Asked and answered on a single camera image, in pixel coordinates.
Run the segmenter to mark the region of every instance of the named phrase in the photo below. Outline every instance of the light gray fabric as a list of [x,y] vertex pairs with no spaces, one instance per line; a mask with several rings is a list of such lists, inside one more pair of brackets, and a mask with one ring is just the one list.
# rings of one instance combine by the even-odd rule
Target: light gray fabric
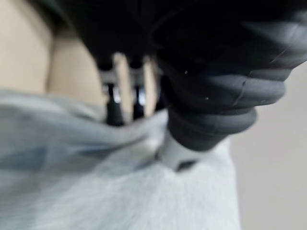
[[228,140],[177,173],[155,159],[165,111],[121,128],[104,116],[0,92],[1,230],[240,229]]

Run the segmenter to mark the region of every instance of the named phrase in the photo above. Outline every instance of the beige wall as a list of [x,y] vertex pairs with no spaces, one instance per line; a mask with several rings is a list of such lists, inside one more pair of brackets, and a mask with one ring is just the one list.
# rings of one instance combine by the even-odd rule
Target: beige wall
[[286,96],[233,138],[244,230],[307,229],[307,64],[286,85]]

